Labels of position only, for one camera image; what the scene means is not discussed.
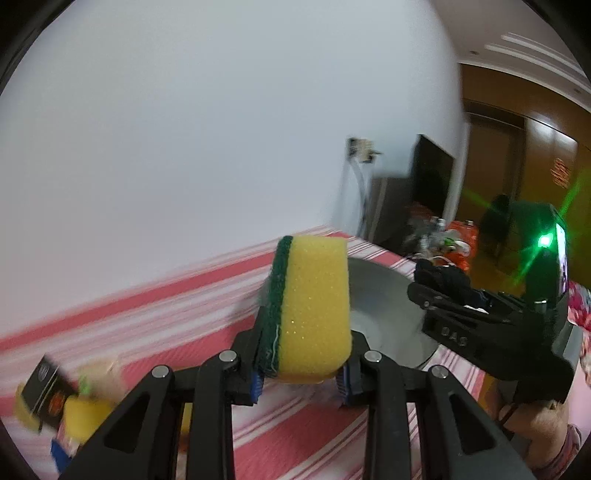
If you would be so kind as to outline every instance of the black box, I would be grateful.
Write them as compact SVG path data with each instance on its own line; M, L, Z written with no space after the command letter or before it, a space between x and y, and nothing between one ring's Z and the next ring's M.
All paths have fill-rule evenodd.
M44 356L22 389L22 398L33 415L54 429L60 426L64 403L77 394L57 366Z

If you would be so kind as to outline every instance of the yellow sponge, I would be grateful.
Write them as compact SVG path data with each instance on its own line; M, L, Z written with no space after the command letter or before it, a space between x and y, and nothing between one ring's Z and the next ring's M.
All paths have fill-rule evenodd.
M282 381L316 383L334 376L350 353L346 241L283 237L270 276L259 366Z
M107 400L68 397L64 405L66 435L86 443L114 409L115 405Z

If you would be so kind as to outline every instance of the wooden door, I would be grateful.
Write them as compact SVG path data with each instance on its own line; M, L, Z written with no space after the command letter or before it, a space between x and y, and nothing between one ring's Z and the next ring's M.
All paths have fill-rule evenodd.
M513 167L519 162L521 131L495 121L473 121L458 220L480 223L492 201L511 195Z

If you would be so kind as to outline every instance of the screen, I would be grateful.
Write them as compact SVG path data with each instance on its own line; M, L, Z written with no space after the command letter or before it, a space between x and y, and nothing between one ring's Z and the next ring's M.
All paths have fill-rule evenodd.
M443 216L453 157L430 141L419 136L414 150L411 176L413 177L413 202L428 208L432 215Z
M569 287L569 266L566 258L566 233L556 224L556 240L558 243L558 296L561 296Z

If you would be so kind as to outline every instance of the pink striped tablecloth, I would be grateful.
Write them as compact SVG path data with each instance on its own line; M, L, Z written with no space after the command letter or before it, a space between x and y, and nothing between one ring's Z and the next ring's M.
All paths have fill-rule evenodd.
M349 255L411 276L414 263L328 227L306 233L348 239ZM176 277L38 323L0 339L0 416L23 457L42 480L57 478L50 457L53 432L36 435L12 416L14 392L41 356L74 371L93 359L117 357L124 380L135 385L157 364L174 369L200 364L230 347L254 322L258 289L269 273L277 240L216 257ZM429 362L447 366L473 396L484 373L440 346ZM234 407L233 436L239 480L359 479L365 453L365 409L318 402L311 389L265 382L255 407ZM408 421L413 472L420 476L417 419Z

